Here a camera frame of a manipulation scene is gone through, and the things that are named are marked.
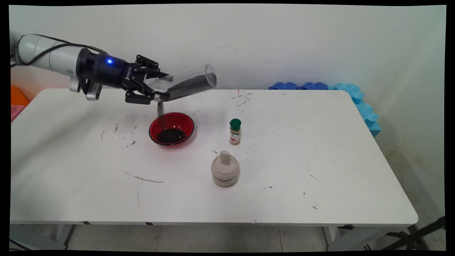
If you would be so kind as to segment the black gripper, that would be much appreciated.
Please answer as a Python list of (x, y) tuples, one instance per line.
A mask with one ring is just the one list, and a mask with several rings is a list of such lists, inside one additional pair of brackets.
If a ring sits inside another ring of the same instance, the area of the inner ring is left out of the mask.
[(149, 105), (152, 101), (168, 101), (170, 94), (162, 87), (144, 85), (143, 79), (163, 78), (169, 74), (161, 72), (154, 60), (137, 55), (135, 63), (107, 54), (95, 54), (83, 48), (76, 62), (78, 90), (87, 92), (91, 83), (107, 85), (125, 90), (125, 102)]

